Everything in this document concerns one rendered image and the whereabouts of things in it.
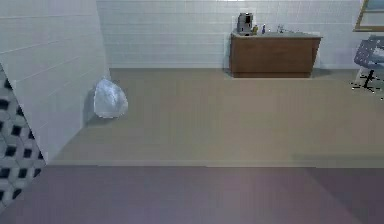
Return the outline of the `brown kitchen counter cabinet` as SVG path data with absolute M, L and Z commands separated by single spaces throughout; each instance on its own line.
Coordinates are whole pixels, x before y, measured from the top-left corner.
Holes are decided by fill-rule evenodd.
M 230 36 L 229 70 L 234 78 L 309 78 L 322 37 L 308 33 Z

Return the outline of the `grey coffee machine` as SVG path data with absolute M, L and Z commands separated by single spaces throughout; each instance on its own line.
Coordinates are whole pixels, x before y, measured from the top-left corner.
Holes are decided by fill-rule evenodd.
M 239 35 L 249 36 L 252 33 L 252 13 L 240 13 L 237 21 L 237 32 Z

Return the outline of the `white garbage bag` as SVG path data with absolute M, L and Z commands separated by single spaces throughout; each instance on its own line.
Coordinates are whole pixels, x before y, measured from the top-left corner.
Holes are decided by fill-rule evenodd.
M 108 79 L 100 80 L 95 88 L 94 112 L 100 118 L 114 119 L 128 111 L 128 100 L 125 92 Z

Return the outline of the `wood framed window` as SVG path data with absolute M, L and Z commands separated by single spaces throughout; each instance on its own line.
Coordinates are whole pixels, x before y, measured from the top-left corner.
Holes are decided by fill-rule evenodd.
M 361 0 L 354 32 L 384 32 L 384 0 Z

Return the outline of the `blue-grey office chair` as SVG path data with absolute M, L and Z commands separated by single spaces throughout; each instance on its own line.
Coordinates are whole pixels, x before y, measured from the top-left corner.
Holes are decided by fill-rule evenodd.
M 384 70 L 384 36 L 371 35 L 368 39 L 362 40 L 354 63 L 360 66 L 356 78 L 351 82 L 352 89 L 369 90 L 372 94 L 382 91 L 381 87 L 370 86 L 370 83 L 377 80 L 384 84 L 384 78 L 379 78 L 375 72 Z

